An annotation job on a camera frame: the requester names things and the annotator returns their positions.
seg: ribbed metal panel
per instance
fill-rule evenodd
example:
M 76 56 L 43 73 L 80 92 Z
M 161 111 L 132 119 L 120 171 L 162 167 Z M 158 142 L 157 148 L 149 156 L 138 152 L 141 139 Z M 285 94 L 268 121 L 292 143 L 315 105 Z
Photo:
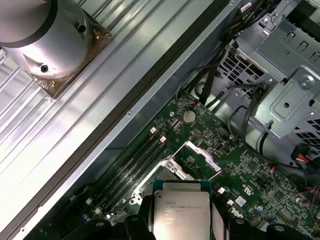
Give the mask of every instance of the ribbed metal panel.
M 56 100 L 0 54 L 0 232 L 213 0 L 78 0 L 114 37 Z

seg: sticker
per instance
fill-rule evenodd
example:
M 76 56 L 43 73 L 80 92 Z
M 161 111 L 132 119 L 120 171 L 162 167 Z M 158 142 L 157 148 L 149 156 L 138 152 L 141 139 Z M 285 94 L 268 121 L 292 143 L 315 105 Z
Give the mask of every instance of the sticker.
M 238 198 L 235 200 L 235 202 L 236 202 L 240 207 L 243 207 L 247 201 L 244 200 L 244 198 L 243 198 L 242 196 L 238 196 Z

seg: capacitor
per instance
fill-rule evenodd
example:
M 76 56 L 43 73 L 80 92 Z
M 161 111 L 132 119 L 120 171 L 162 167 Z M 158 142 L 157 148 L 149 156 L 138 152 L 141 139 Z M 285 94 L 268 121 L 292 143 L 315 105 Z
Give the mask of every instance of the capacitor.
M 263 206 L 256 206 L 255 209 L 259 212 L 262 213 L 264 211 L 264 207 Z

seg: screw hole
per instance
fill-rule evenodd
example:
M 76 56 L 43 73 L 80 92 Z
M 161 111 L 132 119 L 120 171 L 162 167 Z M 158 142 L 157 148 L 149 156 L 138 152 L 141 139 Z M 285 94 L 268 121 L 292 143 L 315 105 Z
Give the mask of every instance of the screw hole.
M 40 69 L 41 69 L 41 72 L 43 72 L 43 73 L 46 73 L 49 70 L 47 65 L 42 65 Z
M 85 31 L 87 30 L 86 26 L 85 25 L 80 25 L 78 26 L 78 32 L 79 33 L 84 33 Z

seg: green circuit board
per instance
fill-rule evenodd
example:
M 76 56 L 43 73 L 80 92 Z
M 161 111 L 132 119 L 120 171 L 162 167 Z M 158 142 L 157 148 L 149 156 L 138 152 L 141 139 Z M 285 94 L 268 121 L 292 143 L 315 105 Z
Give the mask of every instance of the green circuit board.
M 133 191 L 159 162 L 174 154 L 186 141 L 212 155 L 222 172 L 215 176 L 204 157 L 187 147 L 174 160 L 195 180 L 210 180 L 212 191 L 214 194 L 221 191 L 232 216 L 245 218 L 258 227 L 263 221 L 287 224 L 306 235 L 319 229 L 309 209 L 300 206 L 301 201 L 308 201 L 306 197 L 279 190 L 272 181 L 271 166 L 231 140 L 224 123 L 188 95 L 181 101 L 169 102 L 103 174 L 93 186 L 90 204 L 82 203 L 78 207 L 78 215 L 85 216 L 82 221 L 105 217 L 116 223 L 137 213 L 140 205 L 130 203 Z M 295 190 L 293 183 L 280 173 L 275 177 L 285 189 Z M 157 168 L 141 187 L 142 197 L 150 193 L 155 179 L 179 178 L 165 167 Z

